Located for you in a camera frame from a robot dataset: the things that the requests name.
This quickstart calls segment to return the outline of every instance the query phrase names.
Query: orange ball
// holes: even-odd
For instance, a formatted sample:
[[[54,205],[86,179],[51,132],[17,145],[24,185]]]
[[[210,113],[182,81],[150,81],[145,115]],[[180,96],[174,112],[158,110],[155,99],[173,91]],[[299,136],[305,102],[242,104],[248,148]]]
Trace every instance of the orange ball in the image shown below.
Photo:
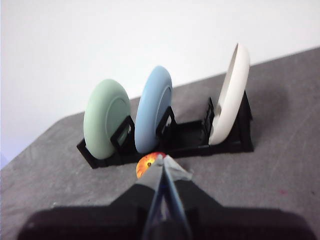
[[[148,168],[155,162],[158,155],[162,155],[163,157],[166,156],[166,154],[164,154],[163,152],[157,151],[145,155],[138,161],[138,164],[135,168],[137,178],[140,178],[145,173],[145,171],[148,170]]]

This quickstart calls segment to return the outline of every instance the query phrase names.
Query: gray tabletop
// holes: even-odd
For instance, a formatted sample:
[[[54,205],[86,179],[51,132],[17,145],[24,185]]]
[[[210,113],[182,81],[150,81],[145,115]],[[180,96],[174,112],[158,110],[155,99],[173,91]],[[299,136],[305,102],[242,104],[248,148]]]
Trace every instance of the gray tabletop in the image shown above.
[[[202,119],[223,79],[174,88],[177,122]],[[320,48],[252,66],[246,92],[254,152],[177,162],[222,205],[300,214],[320,239]],[[131,100],[133,119],[138,103]],[[136,181],[134,163],[90,168],[76,148],[83,116],[59,120],[1,170],[1,239],[15,239],[35,211],[107,205]]]

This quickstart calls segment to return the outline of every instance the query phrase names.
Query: blue plate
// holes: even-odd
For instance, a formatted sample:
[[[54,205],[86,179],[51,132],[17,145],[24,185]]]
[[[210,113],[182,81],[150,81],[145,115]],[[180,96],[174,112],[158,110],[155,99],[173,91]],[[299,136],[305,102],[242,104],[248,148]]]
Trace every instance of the blue plate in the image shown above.
[[[158,144],[156,129],[171,98],[170,74],[163,66],[156,66],[144,86],[135,119],[134,142],[139,153],[151,152]]]

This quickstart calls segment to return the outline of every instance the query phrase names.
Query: white wall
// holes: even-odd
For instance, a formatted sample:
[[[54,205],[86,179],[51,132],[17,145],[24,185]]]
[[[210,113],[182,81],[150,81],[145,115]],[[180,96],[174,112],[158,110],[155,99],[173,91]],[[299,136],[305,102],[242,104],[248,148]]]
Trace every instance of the white wall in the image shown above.
[[[155,65],[186,84],[226,71],[237,42],[252,64],[318,47],[320,1],[2,0],[1,155],[84,111],[105,78],[130,98]]]

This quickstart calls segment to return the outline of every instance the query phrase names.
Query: green plate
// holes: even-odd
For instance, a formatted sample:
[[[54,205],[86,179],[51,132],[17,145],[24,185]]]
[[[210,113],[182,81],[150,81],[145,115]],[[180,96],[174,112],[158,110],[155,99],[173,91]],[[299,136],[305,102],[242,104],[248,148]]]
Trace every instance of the green plate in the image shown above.
[[[86,148],[96,159],[105,159],[115,152],[110,141],[123,120],[130,115],[130,101],[125,89],[116,81],[106,79],[93,90],[83,119]],[[118,138],[121,145],[128,135]]]

